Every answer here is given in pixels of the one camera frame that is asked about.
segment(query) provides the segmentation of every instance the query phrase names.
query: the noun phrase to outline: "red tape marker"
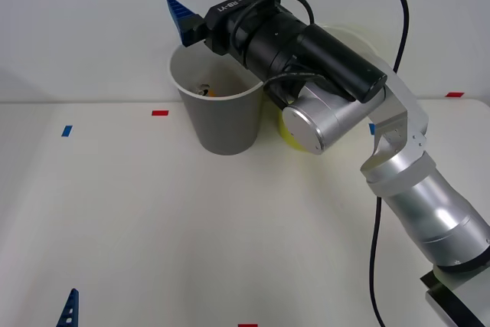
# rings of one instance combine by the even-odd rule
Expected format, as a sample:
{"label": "red tape marker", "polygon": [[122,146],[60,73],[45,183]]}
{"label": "red tape marker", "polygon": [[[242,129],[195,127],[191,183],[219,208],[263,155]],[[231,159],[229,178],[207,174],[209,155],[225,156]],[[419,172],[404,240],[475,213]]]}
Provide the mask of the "red tape marker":
{"label": "red tape marker", "polygon": [[153,110],[152,116],[167,116],[168,110]]}
{"label": "red tape marker", "polygon": [[464,94],[464,92],[449,92],[446,97],[461,97]]}

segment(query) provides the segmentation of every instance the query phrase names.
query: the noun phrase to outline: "yellow object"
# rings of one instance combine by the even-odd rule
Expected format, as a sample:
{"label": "yellow object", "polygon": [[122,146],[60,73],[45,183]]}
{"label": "yellow object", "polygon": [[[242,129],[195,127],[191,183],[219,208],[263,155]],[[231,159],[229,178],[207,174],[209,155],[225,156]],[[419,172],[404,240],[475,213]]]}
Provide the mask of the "yellow object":
{"label": "yellow object", "polygon": [[298,143],[298,141],[296,141],[296,139],[286,128],[286,125],[284,124],[284,120],[283,120],[282,110],[277,110],[277,111],[279,111],[278,124],[279,124],[279,134],[281,135],[281,137],[284,139],[284,141],[286,141],[288,145],[290,145],[294,149],[297,149],[298,151],[306,152],[306,150]]}

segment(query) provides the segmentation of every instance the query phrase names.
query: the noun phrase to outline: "paper cup rim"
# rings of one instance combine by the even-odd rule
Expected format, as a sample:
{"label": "paper cup rim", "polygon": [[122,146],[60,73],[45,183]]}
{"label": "paper cup rim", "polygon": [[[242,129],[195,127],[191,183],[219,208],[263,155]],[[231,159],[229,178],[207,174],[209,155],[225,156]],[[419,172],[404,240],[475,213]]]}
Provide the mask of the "paper cup rim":
{"label": "paper cup rim", "polygon": [[194,97],[194,98],[199,99],[199,100],[228,101],[228,100],[239,99],[239,98],[246,96],[246,95],[250,95],[251,93],[255,92],[256,90],[258,90],[259,88],[261,88],[263,86],[263,81],[259,80],[259,83],[256,86],[251,87],[250,89],[243,91],[241,93],[237,93],[236,95],[220,96],[220,97],[210,97],[210,96],[197,95],[196,93],[193,93],[189,90],[186,90],[184,87],[182,87],[180,84],[178,84],[177,81],[175,80],[173,74],[172,74],[172,59],[174,58],[175,53],[177,52],[177,50],[179,48],[180,48],[180,46],[175,48],[175,50],[171,53],[171,57],[168,59],[168,63],[167,63],[167,70],[168,70],[168,75],[170,76],[170,80],[174,84],[174,86],[176,86],[179,91],[185,93],[186,95],[189,95],[189,96]]}

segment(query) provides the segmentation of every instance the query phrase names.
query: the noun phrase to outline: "blue tape marker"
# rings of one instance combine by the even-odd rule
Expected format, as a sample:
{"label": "blue tape marker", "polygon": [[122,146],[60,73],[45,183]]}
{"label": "blue tape marker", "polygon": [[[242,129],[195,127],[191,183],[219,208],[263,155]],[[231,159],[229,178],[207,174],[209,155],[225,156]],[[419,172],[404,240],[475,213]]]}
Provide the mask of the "blue tape marker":
{"label": "blue tape marker", "polygon": [[71,133],[71,129],[73,128],[74,126],[65,126],[64,129],[63,129],[63,133],[61,134],[62,137],[68,137],[70,136],[70,133]]}

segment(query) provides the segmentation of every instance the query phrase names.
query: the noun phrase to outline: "white surface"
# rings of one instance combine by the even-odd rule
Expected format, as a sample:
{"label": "white surface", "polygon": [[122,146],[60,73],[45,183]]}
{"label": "white surface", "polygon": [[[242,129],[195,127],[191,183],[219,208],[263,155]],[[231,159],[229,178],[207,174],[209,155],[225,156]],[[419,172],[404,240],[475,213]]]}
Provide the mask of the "white surface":
{"label": "white surface", "polygon": [[[490,220],[490,109],[422,105],[439,170]],[[320,157],[288,147],[275,122],[266,113],[256,144],[222,157],[180,103],[0,105],[0,325],[55,326],[76,287],[80,327],[377,326],[367,122]],[[386,207],[386,325],[443,326],[419,280],[430,269]]]}
{"label": "white surface", "polygon": [[[204,15],[224,0],[179,0]],[[361,32],[393,63],[398,0],[308,0],[318,23]],[[408,0],[400,75],[415,94],[463,90],[490,102],[488,0]],[[284,4],[305,20],[302,6]],[[1,101],[176,100],[178,36],[165,0],[0,0]]]}

